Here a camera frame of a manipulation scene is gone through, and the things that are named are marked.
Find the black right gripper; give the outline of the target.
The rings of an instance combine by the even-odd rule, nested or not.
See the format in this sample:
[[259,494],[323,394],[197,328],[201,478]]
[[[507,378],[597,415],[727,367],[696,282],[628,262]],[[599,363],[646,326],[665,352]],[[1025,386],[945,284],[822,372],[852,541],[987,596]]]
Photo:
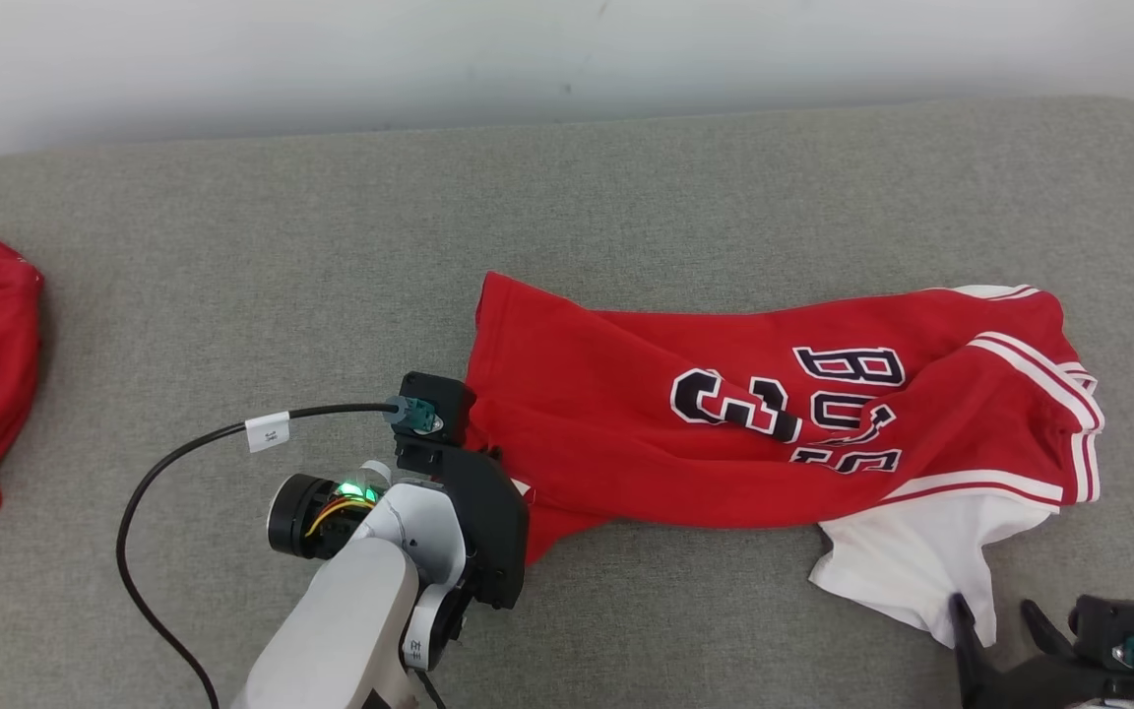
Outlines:
[[1134,701],[1134,672],[1075,659],[1070,640],[1035,601],[1022,600],[1019,614],[1041,655],[999,672],[985,659],[968,601],[962,593],[950,597],[963,708],[1070,708],[1093,700]]

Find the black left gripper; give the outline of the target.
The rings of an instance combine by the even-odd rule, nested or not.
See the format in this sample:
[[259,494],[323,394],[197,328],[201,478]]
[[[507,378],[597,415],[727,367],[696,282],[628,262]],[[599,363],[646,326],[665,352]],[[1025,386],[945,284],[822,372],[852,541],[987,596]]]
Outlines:
[[396,440],[398,467],[445,488],[469,545],[473,599],[511,610],[521,597],[528,548],[528,504],[500,466],[499,449],[468,450],[424,438]]

